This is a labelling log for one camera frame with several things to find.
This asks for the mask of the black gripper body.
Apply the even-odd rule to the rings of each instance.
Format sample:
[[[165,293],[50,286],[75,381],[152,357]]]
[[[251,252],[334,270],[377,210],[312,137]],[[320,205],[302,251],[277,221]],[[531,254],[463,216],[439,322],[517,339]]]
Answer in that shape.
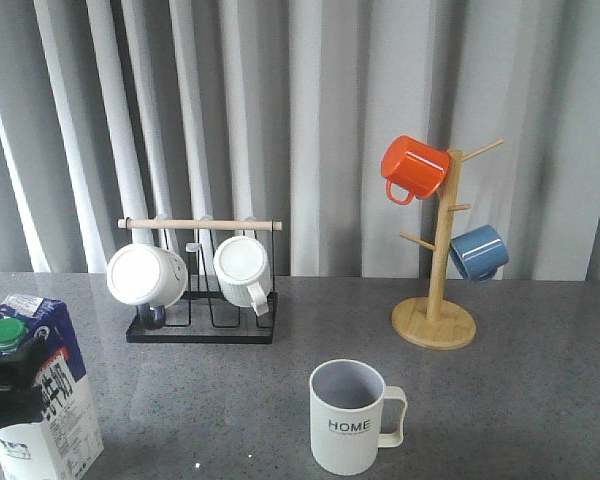
[[[43,410],[40,386],[22,391],[0,390],[0,429],[36,422]]]

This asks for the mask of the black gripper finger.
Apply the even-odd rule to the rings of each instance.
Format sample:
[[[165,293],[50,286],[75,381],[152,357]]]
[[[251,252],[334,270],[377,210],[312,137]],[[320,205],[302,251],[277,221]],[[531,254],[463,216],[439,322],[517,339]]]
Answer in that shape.
[[[31,338],[17,350],[0,357],[0,389],[27,390],[47,358],[46,340]]]

